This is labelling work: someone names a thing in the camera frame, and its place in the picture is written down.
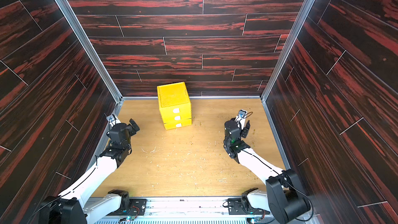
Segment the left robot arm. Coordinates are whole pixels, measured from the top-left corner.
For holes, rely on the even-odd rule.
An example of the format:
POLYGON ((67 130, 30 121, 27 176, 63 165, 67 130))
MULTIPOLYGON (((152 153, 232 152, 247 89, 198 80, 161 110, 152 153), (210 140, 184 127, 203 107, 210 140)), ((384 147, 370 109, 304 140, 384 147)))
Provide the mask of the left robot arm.
POLYGON ((88 200, 102 182, 114 173, 131 154, 131 137, 140 130, 131 119, 128 124, 111 118, 107 133, 110 141, 96 157, 94 165, 56 197, 47 197, 37 210, 40 224, 94 224, 110 213, 127 215, 134 206, 129 193, 112 190, 95 203, 88 200))

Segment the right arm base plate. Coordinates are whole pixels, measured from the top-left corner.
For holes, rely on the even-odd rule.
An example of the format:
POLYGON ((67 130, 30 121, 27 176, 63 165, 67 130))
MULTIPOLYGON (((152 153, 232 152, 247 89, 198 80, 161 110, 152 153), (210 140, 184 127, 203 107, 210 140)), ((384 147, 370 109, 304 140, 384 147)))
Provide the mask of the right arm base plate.
POLYGON ((228 198, 222 206, 228 210, 229 215, 249 215, 241 198, 228 198))

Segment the yellow bottom drawer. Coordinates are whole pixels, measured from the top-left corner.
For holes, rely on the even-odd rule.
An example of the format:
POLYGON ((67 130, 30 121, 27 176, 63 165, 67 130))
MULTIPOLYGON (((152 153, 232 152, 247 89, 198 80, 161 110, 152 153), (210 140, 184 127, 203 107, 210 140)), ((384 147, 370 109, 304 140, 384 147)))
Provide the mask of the yellow bottom drawer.
POLYGON ((192 125, 192 119, 181 119, 181 120, 173 120, 169 123, 165 123, 164 127, 166 130, 176 129, 181 127, 186 127, 192 125))

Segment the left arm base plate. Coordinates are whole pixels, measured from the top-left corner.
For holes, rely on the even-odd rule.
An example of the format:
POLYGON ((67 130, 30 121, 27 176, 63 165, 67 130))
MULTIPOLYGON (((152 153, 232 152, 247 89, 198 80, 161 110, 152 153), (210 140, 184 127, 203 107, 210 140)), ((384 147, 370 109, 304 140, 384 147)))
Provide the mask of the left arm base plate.
POLYGON ((123 215, 127 216, 144 216, 147 208, 147 199, 145 198, 130 198, 130 204, 123 215))

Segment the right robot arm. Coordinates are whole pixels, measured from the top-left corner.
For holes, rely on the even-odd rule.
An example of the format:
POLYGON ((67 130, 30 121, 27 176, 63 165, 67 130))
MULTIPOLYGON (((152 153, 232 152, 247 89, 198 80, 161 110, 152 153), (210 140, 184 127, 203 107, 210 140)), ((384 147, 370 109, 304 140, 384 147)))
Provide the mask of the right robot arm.
POLYGON ((261 158, 243 141, 250 129, 243 119, 231 119, 224 123, 223 147, 228 156, 254 173, 266 186, 266 191, 258 188, 241 194, 241 204, 247 213, 261 209, 273 215, 280 224, 293 220, 304 222, 299 217, 312 210, 312 203, 304 193, 298 175, 291 169, 283 170, 261 158))

